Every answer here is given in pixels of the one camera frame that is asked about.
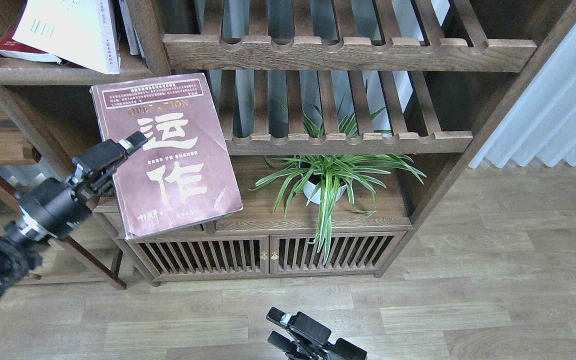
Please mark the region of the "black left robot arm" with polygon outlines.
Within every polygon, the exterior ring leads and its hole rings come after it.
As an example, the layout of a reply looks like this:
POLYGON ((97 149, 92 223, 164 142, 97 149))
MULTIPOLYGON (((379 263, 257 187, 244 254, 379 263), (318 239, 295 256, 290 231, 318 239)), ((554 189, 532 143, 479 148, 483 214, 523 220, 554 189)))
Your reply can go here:
POLYGON ((88 203, 109 191, 119 166, 147 141, 137 131, 118 142, 100 142, 72 159, 75 171, 65 180, 46 178, 29 193, 16 194, 22 215, 5 225, 0 235, 0 298, 41 266, 39 243, 66 241, 91 216, 88 203))

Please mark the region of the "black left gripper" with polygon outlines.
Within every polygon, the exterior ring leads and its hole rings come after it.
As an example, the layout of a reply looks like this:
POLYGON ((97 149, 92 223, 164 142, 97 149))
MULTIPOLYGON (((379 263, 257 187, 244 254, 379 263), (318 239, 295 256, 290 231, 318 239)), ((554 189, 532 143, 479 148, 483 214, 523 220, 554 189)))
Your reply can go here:
POLYGON ((119 142, 103 141, 73 158, 75 173, 66 180, 46 178, 29 193, 16 194, 22 218, 15 225, 15 240, 66 240, 92 214, 87 202, 107 191, 117 168, 148 141, 140 131, 119 142))

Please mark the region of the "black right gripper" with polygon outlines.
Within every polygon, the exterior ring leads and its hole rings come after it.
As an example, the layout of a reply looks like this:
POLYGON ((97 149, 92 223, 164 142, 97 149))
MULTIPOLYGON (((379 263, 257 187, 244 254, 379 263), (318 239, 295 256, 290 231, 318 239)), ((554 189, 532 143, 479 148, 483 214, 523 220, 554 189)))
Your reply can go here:
POLYGON ((365 360, 367 352, 338 338, 329 342, 331 330, 302 312, 291 314, 271 307, 267 321, 286 330, 292 339, 272 331, 267 341, 282 351, 288 359, 297 360, 365 360))

